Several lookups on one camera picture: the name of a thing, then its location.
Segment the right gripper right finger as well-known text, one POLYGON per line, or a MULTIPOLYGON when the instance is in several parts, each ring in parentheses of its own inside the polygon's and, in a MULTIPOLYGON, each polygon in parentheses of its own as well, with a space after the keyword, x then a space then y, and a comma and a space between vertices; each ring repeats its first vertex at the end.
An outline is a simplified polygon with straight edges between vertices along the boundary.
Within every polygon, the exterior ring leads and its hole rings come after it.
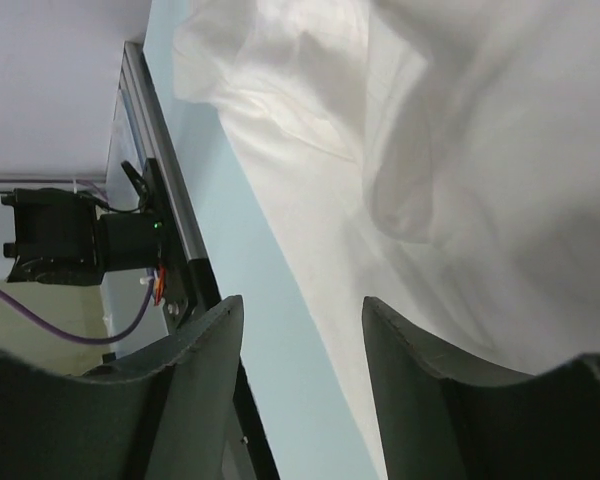
POLYGON ((537 376, 483 360, 365 299, 392 479, 600 479, 600 354, 537 376))

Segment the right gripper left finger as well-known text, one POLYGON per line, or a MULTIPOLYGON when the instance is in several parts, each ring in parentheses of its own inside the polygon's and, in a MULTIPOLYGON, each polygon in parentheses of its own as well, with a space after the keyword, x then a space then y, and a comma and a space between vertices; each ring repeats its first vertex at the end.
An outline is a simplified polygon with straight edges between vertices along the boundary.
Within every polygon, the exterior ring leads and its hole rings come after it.
POLYGON ((0 479, 126 479, 156 362, 62 376, 0 350, 0 479))

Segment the white printed t shirt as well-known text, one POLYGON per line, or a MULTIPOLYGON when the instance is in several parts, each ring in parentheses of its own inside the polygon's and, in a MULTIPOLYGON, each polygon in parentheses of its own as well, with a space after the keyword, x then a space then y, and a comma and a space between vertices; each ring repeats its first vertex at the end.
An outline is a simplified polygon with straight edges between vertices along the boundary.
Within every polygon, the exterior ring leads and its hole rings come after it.
POLYGON ((600 1, 193 1, 172 54, 378 472, 364 297, 527 374, 600 352, 600 1))

